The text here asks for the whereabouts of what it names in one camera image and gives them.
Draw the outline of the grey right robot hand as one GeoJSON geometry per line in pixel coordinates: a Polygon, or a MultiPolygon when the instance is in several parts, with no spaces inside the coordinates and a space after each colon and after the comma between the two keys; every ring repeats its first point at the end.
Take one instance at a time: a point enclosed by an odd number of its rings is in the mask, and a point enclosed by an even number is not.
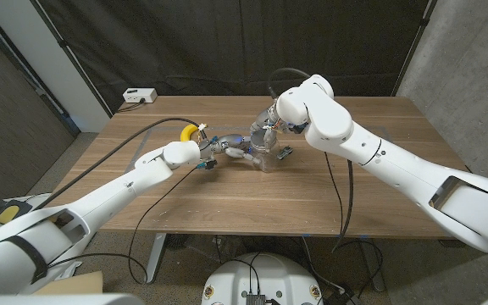
{"type": "Polygon", "coordinates": [[[261,112],[250,126],[252,143],[256,146],[264,146],[265,150],[270,151],[276,143],[276,136],[279,133],[300,134],[307,126],[294,125],[287,123],[277,113],[276,105],[273,103],[270,107],[261,112]]]}

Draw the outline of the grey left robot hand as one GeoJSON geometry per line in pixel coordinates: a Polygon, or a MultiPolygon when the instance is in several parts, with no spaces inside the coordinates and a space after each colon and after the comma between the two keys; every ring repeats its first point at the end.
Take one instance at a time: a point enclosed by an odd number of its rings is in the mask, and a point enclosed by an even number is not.
{"type": "Polygon", "coordinates": [[[198,145],[201,153],[199,169],[212,169],[218,162],[215,154],[225,153],[232,158],[244,158],[253,164],[261,163],[259,158],[251,154],[251,137],[239,134],[214,136],[209,140],[202,140],[198,145]]]}

